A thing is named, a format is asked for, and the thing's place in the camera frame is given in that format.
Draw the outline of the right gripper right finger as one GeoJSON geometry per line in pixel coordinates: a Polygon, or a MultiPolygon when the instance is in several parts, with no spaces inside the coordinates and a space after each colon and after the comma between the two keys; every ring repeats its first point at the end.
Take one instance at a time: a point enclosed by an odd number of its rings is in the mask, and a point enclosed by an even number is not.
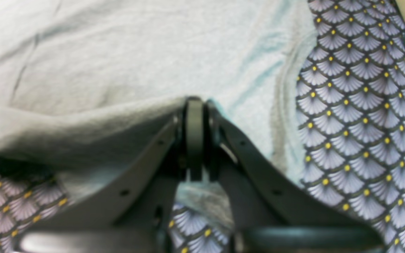
{"type": "Polygon", "coordinates": [[[383,253],[371,226],[321,203],[279,172],[214,102],[204,106],[205,164],[234,221],[228,253],[383,253]]]}

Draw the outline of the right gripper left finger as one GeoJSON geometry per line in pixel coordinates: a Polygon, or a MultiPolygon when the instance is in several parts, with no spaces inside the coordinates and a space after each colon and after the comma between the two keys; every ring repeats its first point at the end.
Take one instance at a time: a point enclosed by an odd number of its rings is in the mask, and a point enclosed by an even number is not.
{"type": "Polygon", "coordinates": [[[14,242],[16,253],[165,253],[181,181],[203,177],[203,101],[190,97],[118,178],[14,242]]]}

